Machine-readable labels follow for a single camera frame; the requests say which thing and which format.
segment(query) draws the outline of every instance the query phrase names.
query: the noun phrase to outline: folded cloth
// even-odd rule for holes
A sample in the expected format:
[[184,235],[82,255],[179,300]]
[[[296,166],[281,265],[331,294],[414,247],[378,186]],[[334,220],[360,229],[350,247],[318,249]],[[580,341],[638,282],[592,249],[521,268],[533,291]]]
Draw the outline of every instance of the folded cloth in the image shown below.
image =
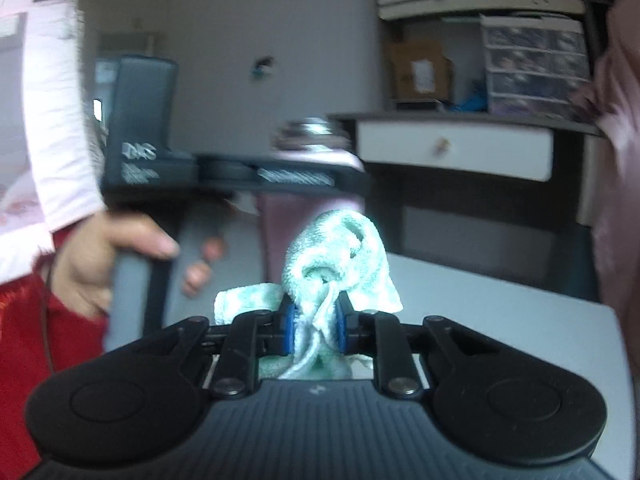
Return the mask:
[[[300,233],[287,251],[282,286],[261,283],[220,292],[214,319],[228,324],[243,312],[275,311],[287,293],[296,305],[294,351],[288,357],[261,359],[260,376],[348,379],[354,358],[340,354],[335,312],[343,290],[355,310],[402,310],[376,227],[350,210],[323,213]],[[370,365],[369,358],[358,359]]]

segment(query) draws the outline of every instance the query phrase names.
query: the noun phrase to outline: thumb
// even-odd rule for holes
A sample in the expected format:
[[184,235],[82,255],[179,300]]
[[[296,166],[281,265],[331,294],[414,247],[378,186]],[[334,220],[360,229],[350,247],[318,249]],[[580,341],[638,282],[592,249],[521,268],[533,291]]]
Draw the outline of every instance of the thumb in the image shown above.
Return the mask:
[[105,240],[116,250],[133,250],[163,260],[180,251],[178,243],[142,213],[110,214],[104,229]]

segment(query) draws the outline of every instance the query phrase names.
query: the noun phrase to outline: hand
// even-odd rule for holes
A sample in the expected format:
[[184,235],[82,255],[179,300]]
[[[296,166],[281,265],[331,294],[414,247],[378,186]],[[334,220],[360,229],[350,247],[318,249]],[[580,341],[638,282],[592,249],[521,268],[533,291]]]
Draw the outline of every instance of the hand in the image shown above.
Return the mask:
[[[108,314],[111,272],[119,250],[133,250],[167,260],[178,244],[143,214],[95,214],[66,240],[56,257],[51,291],[76,314],[95,319]],[[224,245],[212,238],[202,248],[202,261],[186,273],[183,291],[193,296],[209,281],[209,264],[222,257]]]

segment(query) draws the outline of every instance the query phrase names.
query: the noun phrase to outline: metal screw head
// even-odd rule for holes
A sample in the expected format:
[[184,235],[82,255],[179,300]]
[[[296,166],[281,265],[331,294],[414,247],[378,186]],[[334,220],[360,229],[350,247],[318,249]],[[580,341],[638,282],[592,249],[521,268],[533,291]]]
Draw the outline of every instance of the metal screw head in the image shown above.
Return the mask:
[[397,396],[407,396],[417,392],[420,384],[409,377],[396,377],[389,381],[388,388]]
[[212,391],[223,397],[233,397],[244,392],[244,383],[240,379],[228,377],[217,381]]

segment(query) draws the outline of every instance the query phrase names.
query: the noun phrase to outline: ribbed gray surface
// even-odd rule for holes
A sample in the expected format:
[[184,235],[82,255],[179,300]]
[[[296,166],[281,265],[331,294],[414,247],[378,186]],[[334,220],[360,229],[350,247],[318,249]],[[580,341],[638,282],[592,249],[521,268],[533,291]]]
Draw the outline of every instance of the ribbed gray surface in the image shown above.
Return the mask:
[[89,472],[55,463],[30,480],[605,480],[587,459],[554,468],[493,465],[450,444],[422,408],[380,396],[370,381],[265,381],[219,402],[162,458]]

